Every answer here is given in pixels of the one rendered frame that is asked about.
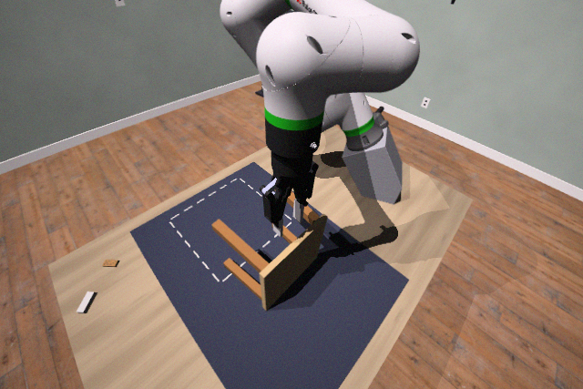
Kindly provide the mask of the dark blue floor mat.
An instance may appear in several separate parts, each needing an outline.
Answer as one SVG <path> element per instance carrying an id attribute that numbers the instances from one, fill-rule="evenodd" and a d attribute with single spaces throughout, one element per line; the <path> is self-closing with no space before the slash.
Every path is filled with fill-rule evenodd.
<path id="1" fill-rule="evenodd" d="M 211 224 L 271 263 L 290 245 L 264 216 L 271 177 L 252 162 L 130 234 L 225 389 L 338 389 L 409 279 L 327 219 L 317 258 L 265 311 L 223 262 L 259 273 Z"/>

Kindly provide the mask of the brown wooden frame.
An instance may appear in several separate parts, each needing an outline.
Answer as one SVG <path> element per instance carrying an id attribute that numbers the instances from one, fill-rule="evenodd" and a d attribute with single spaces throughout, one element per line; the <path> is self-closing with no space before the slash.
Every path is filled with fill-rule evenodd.
<path id="1" fill-rule="evenodd" d="M 306 206 L 303 217 L 311 226 L 298 238 L 283 226 L 282 237 L 290 245 L 271 263 L 266 262 L 220 219 L 211 224 L 212 229 L 260 273 L 261 285 L 230 258 L 223 262 L 225 268 L 262 300 L 262 308 L 265 311 L 281 297 L 318 256 L 328 216 L 323 213 L 320 217 L 309 206 Z"/>

